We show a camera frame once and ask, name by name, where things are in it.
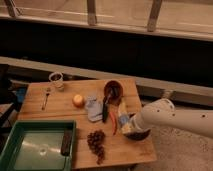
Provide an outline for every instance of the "white railing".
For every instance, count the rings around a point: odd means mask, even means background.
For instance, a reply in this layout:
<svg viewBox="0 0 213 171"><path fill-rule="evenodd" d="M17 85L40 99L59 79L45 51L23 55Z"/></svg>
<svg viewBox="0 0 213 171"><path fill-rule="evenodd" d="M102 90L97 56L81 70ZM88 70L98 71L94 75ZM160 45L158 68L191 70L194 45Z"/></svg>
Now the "white railing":
<svg viewBox="0 0 213 171"><path fill-rule="evenodd" d="M0 18L213 41L212 0L0 0Z"/></svg>

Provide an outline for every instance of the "grape cluster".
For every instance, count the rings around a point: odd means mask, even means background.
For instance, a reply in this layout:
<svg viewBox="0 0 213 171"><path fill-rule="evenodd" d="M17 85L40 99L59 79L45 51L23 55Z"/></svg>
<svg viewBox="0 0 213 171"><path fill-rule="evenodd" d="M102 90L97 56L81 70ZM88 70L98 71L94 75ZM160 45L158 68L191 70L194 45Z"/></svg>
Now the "grape cluster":
<svg viewBox="0 0 213 171"><path fill-rule="evenodd" d="M105 157L104 147L102 146L105 134L102 130L96 130L87 136L87 143L90 150L98 156L97 164L101 164Z"/></svg>

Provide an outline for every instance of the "black wall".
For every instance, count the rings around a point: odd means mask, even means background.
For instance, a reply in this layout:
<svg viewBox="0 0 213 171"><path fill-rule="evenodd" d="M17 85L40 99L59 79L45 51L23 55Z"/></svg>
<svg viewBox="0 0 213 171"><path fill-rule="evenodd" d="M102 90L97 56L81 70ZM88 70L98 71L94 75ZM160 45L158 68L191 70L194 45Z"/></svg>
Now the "black wall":
<svg viewBox="0 0 213 171"><path fill-rule="evenodd" d="M213 42L0 20L0 56L213 87Z"/></svg>

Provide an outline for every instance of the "wooden table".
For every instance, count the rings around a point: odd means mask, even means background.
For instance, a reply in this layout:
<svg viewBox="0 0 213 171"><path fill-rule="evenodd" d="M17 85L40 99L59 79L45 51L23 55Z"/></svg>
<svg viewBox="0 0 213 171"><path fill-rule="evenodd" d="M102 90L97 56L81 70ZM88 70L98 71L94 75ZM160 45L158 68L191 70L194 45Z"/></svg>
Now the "wooden table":
<svg viewBox="0 0 213 171"><path fill-rule="evenodd" d="M143 141L133 141L124 137L120 130L112 135L110 118L104 124L101 121L91 123L87 119L85 109L76 108L72 104L75 94L87 97L96 93L99 100L103 99L103 89L109 80L66 81L65 90L58 92L49 82L31 83L28 87L18 120L75 120L77 122L77 145L73 159L73 168L91 168L114 165L128 165L156 160L155 150L150 135ZM130 113L141 110L135 81L131 78L117 79L124 89L124 100ZM46 109L41 110L45 97L45 89L51 87ZM87 145L87 135L94 130L102 129L106 138L104 141L105 160L96 164L97 156L91 153Z"/></svg>

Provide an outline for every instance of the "cloth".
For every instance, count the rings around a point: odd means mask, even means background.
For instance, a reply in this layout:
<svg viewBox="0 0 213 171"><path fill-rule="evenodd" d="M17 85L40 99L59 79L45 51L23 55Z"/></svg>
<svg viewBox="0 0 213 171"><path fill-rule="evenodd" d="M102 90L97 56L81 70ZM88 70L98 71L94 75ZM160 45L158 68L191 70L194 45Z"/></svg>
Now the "cloth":
<svg viewBox="0 0 213 171"><path fill-rule="evenodd" d="M96 95L87 97L85 108L88 112L88 119L91 122L102 120L102 103L97 100Z"/></svg>

